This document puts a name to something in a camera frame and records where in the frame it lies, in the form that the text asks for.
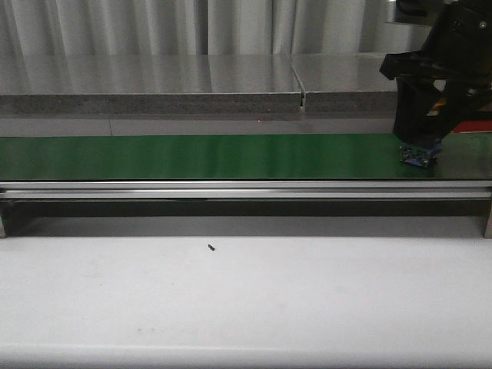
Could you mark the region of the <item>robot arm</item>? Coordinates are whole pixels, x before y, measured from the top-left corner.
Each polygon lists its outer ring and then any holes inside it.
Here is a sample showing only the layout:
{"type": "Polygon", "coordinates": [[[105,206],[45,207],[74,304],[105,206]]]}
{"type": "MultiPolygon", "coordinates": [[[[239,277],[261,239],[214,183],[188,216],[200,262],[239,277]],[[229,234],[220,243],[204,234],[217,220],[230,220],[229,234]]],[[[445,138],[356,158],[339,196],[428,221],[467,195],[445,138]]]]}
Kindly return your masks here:
{"type": "Polygon", "coordinates": [[[433,21],[420,49],[388,54],[380,72],[397,82],[393,133],[430,148],[491,101],[491,3],[397,1],[408,20],[433,21]]]}

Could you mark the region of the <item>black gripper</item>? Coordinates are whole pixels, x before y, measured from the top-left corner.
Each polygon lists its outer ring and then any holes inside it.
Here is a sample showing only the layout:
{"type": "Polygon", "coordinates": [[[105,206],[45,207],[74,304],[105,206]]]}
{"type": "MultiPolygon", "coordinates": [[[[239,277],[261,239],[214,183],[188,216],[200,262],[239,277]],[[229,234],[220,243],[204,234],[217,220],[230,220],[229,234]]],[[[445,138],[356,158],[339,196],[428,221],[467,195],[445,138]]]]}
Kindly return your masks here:
{"type": "Polygon", "coordinates": [[[444,4],[421,48],[386,55],[380,73],[397,83],[393,133],[437,145],[491,103],[491,4],[444,4]]]}

